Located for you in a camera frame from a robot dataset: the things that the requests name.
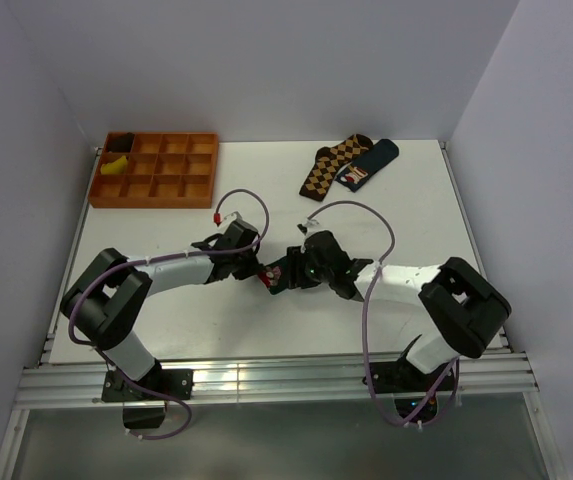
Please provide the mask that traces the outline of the green reindeer sock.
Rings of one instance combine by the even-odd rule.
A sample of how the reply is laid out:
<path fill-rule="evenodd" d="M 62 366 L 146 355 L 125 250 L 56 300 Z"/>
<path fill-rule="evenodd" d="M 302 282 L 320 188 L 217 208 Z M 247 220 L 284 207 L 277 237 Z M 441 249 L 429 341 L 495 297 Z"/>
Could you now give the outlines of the green reindeer sock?
<path fill-rule="evenodd" d="M 289 288 L 289 261 L 286 256 L 264 265 L 257 274 L 271 295 L 278 295 Z"/>

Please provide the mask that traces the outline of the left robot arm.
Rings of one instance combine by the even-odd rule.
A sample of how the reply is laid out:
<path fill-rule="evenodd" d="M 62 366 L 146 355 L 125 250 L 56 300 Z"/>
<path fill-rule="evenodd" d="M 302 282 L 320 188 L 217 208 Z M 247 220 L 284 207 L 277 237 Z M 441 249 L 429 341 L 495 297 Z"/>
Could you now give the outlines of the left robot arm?
<path fill-rule="evenodd" d="M 147 298 L 167 290 L 254 275 L 260 268 L 258 238 L 255 227 L 235 219 L 187 251 L 157 262 L 104 249 L 64 294 L 60 313 L 125 375 L 125 388 L 136 398 L 158 392 L 187 399 L 190 385 L 164 372 L 134 333 L 140 310 Z"/>

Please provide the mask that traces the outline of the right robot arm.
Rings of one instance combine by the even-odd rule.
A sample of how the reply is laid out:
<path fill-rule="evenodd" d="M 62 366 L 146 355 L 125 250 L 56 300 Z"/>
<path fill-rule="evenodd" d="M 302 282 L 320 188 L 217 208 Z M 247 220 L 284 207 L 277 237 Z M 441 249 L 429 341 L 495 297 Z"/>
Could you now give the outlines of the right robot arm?
<path fill-rule="evenodd" d="M 371 259 L 349 257 L 327 230 L 287 249 L 282 279 L 288 289 L 326 284 L 345 300 L 382 300 L 426 312 L 433 327 L 413 339 L 398 360 L 369 364 L 377 393 L 428 390 L 451 360 L 481 357 L 512 313 L 508 300 L 462 258 L 379 267 Z"/>

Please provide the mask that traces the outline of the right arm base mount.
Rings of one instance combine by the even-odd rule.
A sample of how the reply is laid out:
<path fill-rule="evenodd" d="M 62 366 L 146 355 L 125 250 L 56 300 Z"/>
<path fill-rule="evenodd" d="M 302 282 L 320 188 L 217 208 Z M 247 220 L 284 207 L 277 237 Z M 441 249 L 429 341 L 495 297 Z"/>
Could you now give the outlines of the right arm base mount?
<path fill-rule="evenodd" d="M 447 374 L 439 383 L 436 392 L 429 398 L 424 407 L 411 420 L 412 424 L 434 421 L 454 397 L 453 391 L 458 387 L 460 362 L 453 365 L 440 365 L 431 374 L 423 374 L 406 360 L 394 362 L 371 362 L 370 373 L 376 394 L 393 394 L 396 413 L 401 418 L 408 417 L 420 404 L 428 390 L 438 377 Z"/>

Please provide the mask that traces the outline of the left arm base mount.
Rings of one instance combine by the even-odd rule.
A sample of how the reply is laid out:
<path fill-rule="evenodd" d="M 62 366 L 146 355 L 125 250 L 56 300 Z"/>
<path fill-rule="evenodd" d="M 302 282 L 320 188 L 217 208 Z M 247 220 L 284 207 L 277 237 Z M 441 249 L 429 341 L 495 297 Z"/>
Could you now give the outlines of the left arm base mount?
<path fill-rule="evenodd" d="M 166 419 L 170 403 L 186 411 L 186 419 L 179 427 L 184 431 L 191 423 L 192 410 L 186 404 L 193 387 L 192 369 L 163 369 L 154 367 L 139 381 L 127 379 L 120 370 L 109 370 L 104 378 L 101 402 L 123 404 L 122 423 L 130 433 L 147 437 L 170 437 L 170 433 L 152 434 Z"/>

